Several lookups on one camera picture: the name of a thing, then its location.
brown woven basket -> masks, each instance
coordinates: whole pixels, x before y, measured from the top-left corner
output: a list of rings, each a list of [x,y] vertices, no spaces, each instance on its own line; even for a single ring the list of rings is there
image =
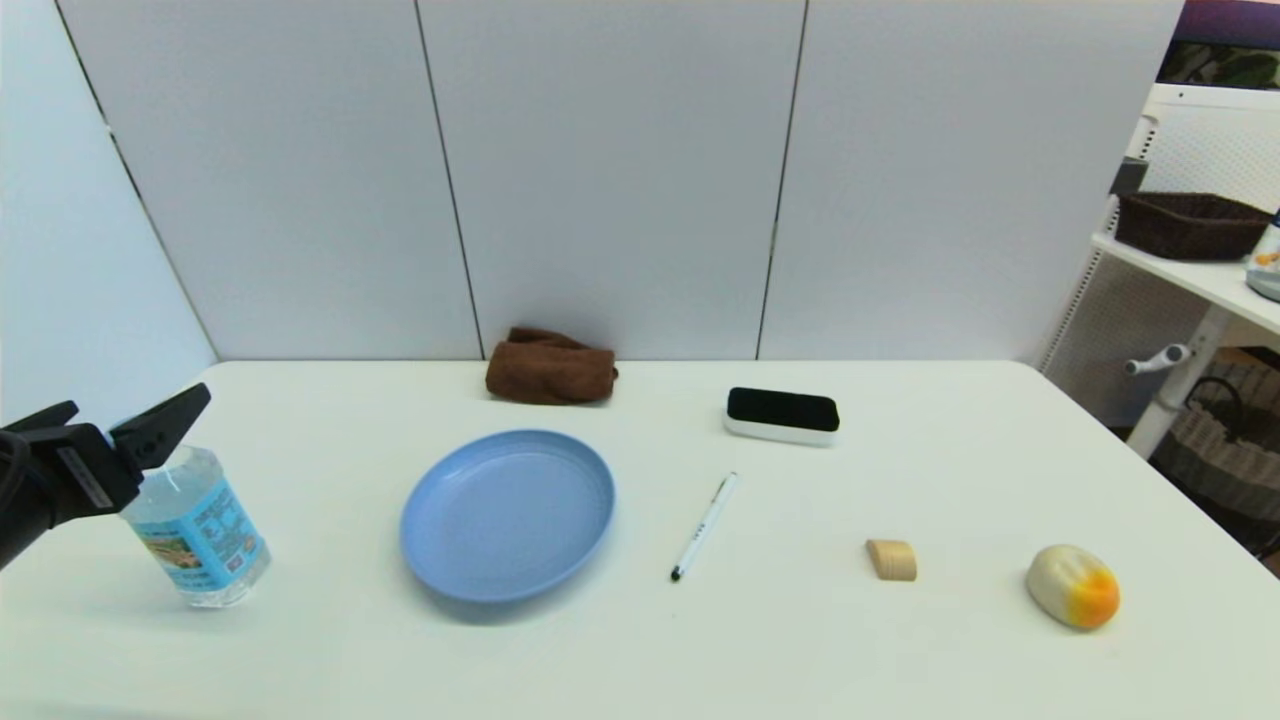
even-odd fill
[[[1116,240],[1171,260],[1239,260],[1271,220],[1270,213],[1201,192],[1120,196]]]

plastic plate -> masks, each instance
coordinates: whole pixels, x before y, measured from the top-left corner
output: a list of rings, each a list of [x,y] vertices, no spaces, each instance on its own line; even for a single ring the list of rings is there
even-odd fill
[[[591,557],[613,519],[609,466],[582,442],[512,430],[428,470],[401,518],[401,548],[433,591],[477,603],[547,592]]]

white pen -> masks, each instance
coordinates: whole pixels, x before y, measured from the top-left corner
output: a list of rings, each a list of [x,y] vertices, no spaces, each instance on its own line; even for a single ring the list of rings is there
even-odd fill
[[[703,547],[703,541],[716,527],[716,520],[719,519],[719,514],[728,505],[728,496],[733,495],[733,486],[737,484],[737,473],[730,473],[723,480],[721,480],[719,489],[716,491],[716,497],[712,498],[712,506],[707,509],[707,515],[703,515],[703,521],[698,524],[698,529],[694,530],[694,539],[689,541],[689,547],[685,553],[680,556],[680,562],[671,570],[671,582],[678,583],[680,578],[685,577],[689,571],[689,566],[694,564],[694,557],[698,556],[698,548]]]

white wall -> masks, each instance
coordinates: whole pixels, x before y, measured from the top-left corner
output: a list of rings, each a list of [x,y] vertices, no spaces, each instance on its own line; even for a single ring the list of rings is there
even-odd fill
[[[412,0],[63,0],[224,359],[480,357]]]
[[[804,8],[64,0],[225,356],[1029,359],[1180,0],[813,0],[762,336]]]
[[[1030,360],[1180,8],[813,0],[760,357]]]
[[[8,0],[0,87],[0,414],[76,400],[102,424],[214,361],[102,126],[52,0]]]
[[[803,0],[431,0],[486,347],[755,356]]]

folded cloth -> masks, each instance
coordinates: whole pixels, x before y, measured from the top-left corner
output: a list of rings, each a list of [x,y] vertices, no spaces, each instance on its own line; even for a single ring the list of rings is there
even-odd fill
[[[489,392],[534,405],[576,405],[613,395],[612,350],[594,350],[571,337],[512,328],[489,359]]]

